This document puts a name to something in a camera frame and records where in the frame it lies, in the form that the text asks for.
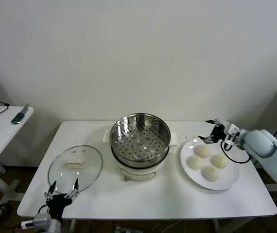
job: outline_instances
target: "white dough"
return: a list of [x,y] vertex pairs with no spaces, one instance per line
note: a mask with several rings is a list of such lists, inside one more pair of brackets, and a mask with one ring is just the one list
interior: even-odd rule
[[193,170],[200,170],[203,166],[202,158],[197,155],[189,157],[186,163]]
[[194,150],[195,154],[199,157],[205,159],[208,158],[211,154],[210,148],[207,145],[199,145]]
[[217,181],[220,178],[220,173],[217,167],[210,165],[202,171],[203,176],[209,181]]
[[211,159],[211,162],[214,166],[218,168],[225,168],[229,164],[229,160],[226,158],[224,154],[214,155]]

